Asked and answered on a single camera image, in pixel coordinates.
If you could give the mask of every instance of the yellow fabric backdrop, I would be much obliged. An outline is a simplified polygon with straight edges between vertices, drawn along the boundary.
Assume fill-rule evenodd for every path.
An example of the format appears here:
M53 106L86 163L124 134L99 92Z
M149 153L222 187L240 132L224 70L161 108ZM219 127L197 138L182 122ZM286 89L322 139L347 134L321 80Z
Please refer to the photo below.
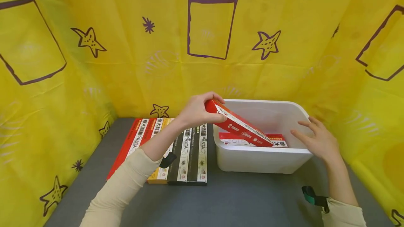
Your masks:
M0 0L1 226L42 226L117 116L298 102L403 224L404 0Z

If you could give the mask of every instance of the hand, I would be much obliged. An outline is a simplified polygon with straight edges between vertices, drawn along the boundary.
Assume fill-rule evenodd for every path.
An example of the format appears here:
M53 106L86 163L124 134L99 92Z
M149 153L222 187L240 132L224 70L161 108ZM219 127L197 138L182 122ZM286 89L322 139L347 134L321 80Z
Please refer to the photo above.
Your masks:
M314 132L314 137L309 137L300 131L292 130L293 136L305 144L307 149L325 162L333 161L341 157L337 139L327 130L319 120L309 117L308 121L298 121L302 126L309 127Z
M216 99L223 104L225 103L225 100L221 96L212 91L192 96L175 120L181 121L185 128L226 121L227 118L225 116L218 113L209 113L205 110L205 102L210 99Z

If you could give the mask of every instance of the gray table surface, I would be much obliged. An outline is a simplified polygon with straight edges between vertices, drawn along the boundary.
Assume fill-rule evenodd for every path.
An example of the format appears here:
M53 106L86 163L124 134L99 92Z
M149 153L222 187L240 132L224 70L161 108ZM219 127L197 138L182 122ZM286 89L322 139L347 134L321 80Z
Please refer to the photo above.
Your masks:
M120 118L98 145L45 227L79 226L90 201L105 183L133 118ZM390 227L373 196L350 171L353 188L368 227ZM312 158L294 174L223 172L208 142L206 187L149 185L125 209L121 226L323 226L321 209L308 204L301 187L311 185L327 195L326 171Z

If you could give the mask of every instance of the stack of boxes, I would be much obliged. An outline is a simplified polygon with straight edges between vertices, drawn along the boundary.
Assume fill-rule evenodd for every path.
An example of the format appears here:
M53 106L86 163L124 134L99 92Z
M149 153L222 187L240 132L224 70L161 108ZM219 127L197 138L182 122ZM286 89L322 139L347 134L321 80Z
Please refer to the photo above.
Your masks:
M135 119L107 179L137 148L159 133L173 118ZM173 152L177 158L168 168L157 168L149 184L206 185L208 126L203 124L183 131L170 145L164 157Z

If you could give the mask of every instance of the wrist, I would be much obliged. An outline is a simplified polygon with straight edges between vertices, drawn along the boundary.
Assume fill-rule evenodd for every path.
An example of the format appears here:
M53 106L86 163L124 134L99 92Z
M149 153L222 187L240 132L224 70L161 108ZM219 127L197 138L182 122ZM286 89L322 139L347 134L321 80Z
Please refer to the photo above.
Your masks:
M176 117L170 124L180 133L189 128L188 123L181 116Z
M341 164L345 165L344 160L340 154L330 155L325 158L322 158L322 161L326 166L340 166Z

